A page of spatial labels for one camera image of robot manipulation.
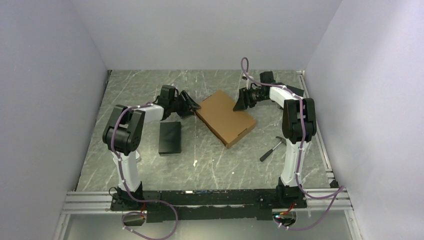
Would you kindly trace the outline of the brown cardboard box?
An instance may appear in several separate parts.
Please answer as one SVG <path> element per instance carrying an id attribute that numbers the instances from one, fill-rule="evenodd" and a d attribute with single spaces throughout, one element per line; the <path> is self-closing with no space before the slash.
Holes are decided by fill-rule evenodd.
<path id="1" fill-rule="evenodd" d="M 233 111 L 235 101 L 218 90 L 204 99 L 196 116 L 230 149 L 255 127 L 257 121 L 245 111 Z"/>

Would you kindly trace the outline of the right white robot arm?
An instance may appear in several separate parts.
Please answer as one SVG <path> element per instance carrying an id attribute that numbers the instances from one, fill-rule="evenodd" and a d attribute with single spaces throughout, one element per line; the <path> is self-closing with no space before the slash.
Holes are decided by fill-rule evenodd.
<path id="1" fill-rule="evenodd" d="M 258 102 L 271 100 L 282 110 L 281 131 L 286 142 L 285 162 L 279 177 L 282 185 L 302 189 L 301 171 L 306 149 L 317 133 L 315 101 L 303 97 L 303 90 L 277 83 L 272 71 L 260 73 L 259 81 L 244 72 L 246 86 L 238 90 L 234 112 L 253 108 Z"/>

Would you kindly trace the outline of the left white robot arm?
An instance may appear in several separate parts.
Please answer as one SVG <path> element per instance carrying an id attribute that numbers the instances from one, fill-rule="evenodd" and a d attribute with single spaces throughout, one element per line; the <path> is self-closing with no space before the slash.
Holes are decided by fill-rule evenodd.
<path id="1" fill-rule="evenodd" d="M 160 94 L 144 105 L 114 106 L 103 130 L 102 141 L 113 155 L 118 172 L 118 196 L 131 210 L 144 203 L 143 184 L 137 172 L 137 149 L 146 123 L 163 121 L 172 113 L 180 118 L 195 115 L 201 106 L 185 91 L 172 85 L 163 85 Z"/>

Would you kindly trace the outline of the black square box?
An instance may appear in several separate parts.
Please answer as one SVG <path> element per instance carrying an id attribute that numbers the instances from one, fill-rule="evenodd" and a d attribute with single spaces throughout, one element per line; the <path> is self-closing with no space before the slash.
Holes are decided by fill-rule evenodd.
<path id="1" fill-rule="evenodd" d="M 301 88 L 297 88 L 297 87 L 290 86 L 290 85 L 287 85 L 287 88 L 289 90 L 291 90 L 294 94 L 296 94 L 296 95 L 298 95 L 300 97 L 303 97 L 304 96 L 304 90 L 301 89 Z"/>

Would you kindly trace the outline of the black rectangular block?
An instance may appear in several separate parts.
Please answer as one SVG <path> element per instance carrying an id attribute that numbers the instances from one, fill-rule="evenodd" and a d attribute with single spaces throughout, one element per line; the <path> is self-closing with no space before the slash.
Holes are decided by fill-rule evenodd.
<path id="1" fill-rule="evenodd" d="M 179 121 L 161 122 L 159 126 L 158 154 L 160 156 L 182 152 L 182 124 Z"/>

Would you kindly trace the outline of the black handled claw hammer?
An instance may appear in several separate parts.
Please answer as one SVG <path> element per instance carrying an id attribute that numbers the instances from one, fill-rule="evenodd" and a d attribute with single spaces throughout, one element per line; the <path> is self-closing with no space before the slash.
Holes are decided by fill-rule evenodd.
<path id="1" fill-rule="evenodd" d="M 260 162 L 264 162 L 280 145 L 286 145 L 286 140 L 282 136 L 276 136 L 275 138 L 279 142 L 259 158 Z"/>

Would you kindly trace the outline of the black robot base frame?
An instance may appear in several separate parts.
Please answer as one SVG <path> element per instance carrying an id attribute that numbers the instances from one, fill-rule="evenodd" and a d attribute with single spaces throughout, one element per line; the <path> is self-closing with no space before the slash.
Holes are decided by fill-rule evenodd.
<path id="1" fill-rule="evenodd" d="M 113 212 L 146 211 L 147 223 L 183 220 L 256 219 L 268 221 L 279 210 L 307 207 L 297 187 L 227 190 L 125 190 L 111 194 Z"/>

